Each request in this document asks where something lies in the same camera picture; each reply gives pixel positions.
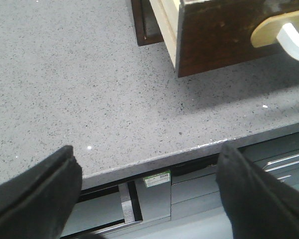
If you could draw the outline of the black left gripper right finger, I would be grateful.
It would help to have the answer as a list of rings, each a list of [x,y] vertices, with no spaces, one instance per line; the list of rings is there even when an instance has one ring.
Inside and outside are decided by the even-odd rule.
[[[235,239],[299,239],[299,191],[222,146],[216,182]]]

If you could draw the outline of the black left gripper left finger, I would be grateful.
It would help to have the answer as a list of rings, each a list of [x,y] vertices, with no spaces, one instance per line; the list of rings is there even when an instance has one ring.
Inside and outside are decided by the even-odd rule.
[[[66,145],[0,185],[0,239],[58,239],[82,187],[82,168]]]

